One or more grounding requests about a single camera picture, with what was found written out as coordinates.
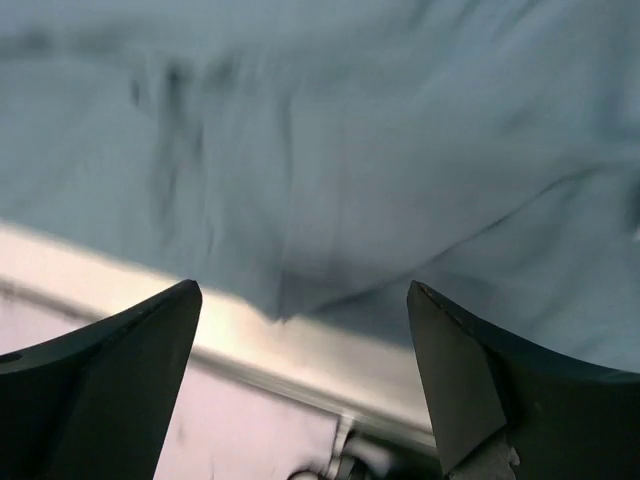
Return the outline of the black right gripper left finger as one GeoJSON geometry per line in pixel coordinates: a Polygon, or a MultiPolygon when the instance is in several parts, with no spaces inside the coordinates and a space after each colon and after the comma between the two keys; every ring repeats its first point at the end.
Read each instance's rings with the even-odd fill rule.
{"type": "Polygon", "coordinates": [[[153,478],[201,307],[199,285],[184,280],[2,355],[2,478],[153,478]]]}

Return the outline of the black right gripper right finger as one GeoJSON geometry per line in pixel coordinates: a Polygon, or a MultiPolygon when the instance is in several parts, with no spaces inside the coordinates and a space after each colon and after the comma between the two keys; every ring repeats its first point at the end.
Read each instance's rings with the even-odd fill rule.
{"type": "Polygon", "coordinates": [[[419,282],[407,309],[446,478],[638,477],[637,374],[539,346],[419,282]]]}

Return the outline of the grey-blue t shirt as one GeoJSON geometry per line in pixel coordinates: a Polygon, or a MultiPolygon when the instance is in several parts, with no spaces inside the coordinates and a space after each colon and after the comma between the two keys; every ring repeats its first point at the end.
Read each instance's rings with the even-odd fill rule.
{"type": "Polygon", "coordinates": [[[271,319],[411,280],[639,368],[635,1],[5,1],[1,217],[271,319]]]}

